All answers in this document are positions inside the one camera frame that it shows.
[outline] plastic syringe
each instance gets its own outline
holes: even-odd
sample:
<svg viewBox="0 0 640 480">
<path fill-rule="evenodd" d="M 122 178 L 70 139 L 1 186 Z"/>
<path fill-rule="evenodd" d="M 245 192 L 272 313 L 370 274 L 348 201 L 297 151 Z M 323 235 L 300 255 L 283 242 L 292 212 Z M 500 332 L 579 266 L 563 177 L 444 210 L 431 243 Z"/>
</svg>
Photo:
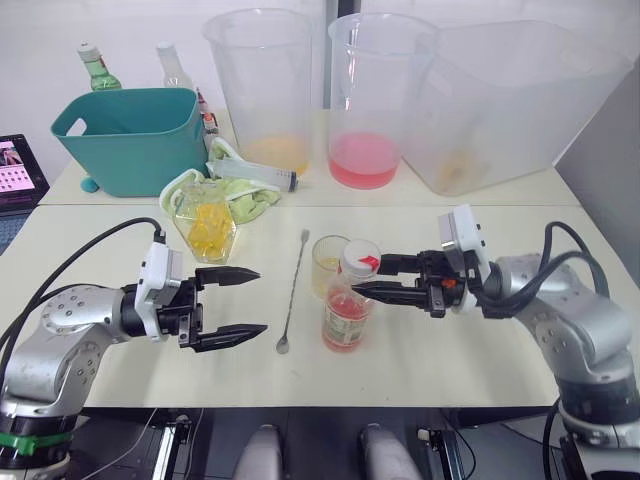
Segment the plastic syringe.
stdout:
<svg viewBox="0 0 640 480">
<path fill-rule="evenodd" d="M 222 178 L 247 178 L 273 185 L 283 191 L 293 192 L 298 186 L 298 176 L 293 170 L 259 165 L 246 161 L 219 158 L 207 163 L 211 176 Z"/>
</svg>

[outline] green tape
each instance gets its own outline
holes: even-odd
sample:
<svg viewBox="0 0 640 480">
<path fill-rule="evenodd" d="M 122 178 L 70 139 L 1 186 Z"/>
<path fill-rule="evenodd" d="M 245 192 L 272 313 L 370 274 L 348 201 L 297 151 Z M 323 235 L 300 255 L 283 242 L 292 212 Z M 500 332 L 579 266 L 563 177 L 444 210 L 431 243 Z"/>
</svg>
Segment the green tape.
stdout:
<svg viewBox="0 0 640 480">
<path fill-rule="evenodd" d="M 20 455 L 31 456 L 39 448 L 52 447 L 71 440 L 71 432 L 55 435 L 29 435 L 19 437 L 10 433 L 0 433 L 0 446 L 15 448 Z"/>
</svg>

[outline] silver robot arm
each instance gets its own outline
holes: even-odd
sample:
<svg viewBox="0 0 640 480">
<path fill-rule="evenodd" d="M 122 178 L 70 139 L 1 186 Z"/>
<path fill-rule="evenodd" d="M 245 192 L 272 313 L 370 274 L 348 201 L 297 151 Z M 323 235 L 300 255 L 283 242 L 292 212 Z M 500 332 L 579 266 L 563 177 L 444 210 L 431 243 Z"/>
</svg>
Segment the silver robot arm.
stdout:
<svg viewBox="0 0 640 480">
<path fill-rule="evenodd" d="M 434 317 L 443 317 L 447 308 L 464 313 L 481 307 L 487 318 L 517 318 L 558 384 L 559 413 L 584 469 L 580 478 L 599 471 L 640 474 L 640 395 L 628 314 L 583 285 L 567 265 L 512 311 L 483 305 L 480 294 L 500 302 L 521 292 L 539 273 L 541 256 L 489 262 L 468 205 L 440 217 L 439 226 L 442 251 L 382 256 L 380 274 L 417 273 L 415 287 L 376 281 L 354 290 L 384 303 L 417 306 Z"/>
<path fill-rule="evenodd" d="M 178 336 L 196 352 L 229 348 L 266 329 L 239 324 L 201 333 L 205 285 L 259 278 L 236 267 L 196 269 L 181 279 L 180 254 L 153 242 L 136 284 L 120 289 L 76 285 L 51 298 L 40 324 L 12 354 L 0 401 L 0 478 L 62 478 L 77 415 L 110 345 Z"/>
</svg>

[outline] pink liquid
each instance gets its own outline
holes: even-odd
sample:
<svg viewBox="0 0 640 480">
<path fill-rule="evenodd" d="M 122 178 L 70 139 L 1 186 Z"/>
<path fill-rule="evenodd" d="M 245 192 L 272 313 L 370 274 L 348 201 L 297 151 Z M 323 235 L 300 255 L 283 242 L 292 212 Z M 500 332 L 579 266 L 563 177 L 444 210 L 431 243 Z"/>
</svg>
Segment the pink liquid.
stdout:
<svg viewBox="0 0 640 480">
<path fill-rule="evenodd" d="M 378 188 L 391 181 L 400 153 L 395 144 L 376 133 L 348 133 L 339 137 L 329 152 L 333 178 L 349 187 Z"/>
<path fill-rule="evenodd" d="M 329 308 L 345 320 L 366 322 L 369 316 L 369 310 L 363 305 L 362 301 L 358 301 L 353 295 L 353 292 L 339 288 L 329 292 Z M 362 342 L 362 336 L 360 336 L 358 340 L 348 345 L 337 343 L 327 335 L 326 326 L 322 329 L 322 339 L 329 349 L 341 353 L 352 352 L 360 345 L 360 342 Z"/>
</svg>

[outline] teal plastic basket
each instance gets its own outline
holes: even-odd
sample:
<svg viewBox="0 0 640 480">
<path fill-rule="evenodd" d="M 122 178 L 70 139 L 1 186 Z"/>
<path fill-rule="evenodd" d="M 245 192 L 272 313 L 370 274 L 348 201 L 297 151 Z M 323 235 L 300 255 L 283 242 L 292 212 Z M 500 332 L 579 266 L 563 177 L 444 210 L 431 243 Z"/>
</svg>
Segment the teal plastic basket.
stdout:
<svg viewBox="0 0 640 480">
<path fill-rule="evenodd" d="M 84 133 L 67 135 L 79 119 Z M 202 128 L 193 91 L 144 88 L 76 98 L 51 132 L 105 192 L 151 197 L 189 168 L 207 175 Z"/>
</svg>

